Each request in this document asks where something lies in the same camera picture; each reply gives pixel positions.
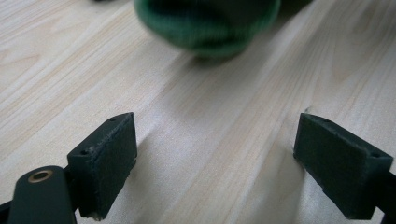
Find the wooden table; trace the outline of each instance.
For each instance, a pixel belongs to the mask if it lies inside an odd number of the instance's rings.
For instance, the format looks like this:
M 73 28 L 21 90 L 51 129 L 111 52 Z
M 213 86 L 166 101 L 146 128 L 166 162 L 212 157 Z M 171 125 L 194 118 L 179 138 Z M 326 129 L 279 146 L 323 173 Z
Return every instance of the wooden table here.
M 1 1 L 0 202 L 133 111 L 137 165 L 102 223 L 353 223 L 293 159 L 298 118 L 396 156 L 395 13 L 318 0 L 214 62 L 149 33 L 130 0 Z

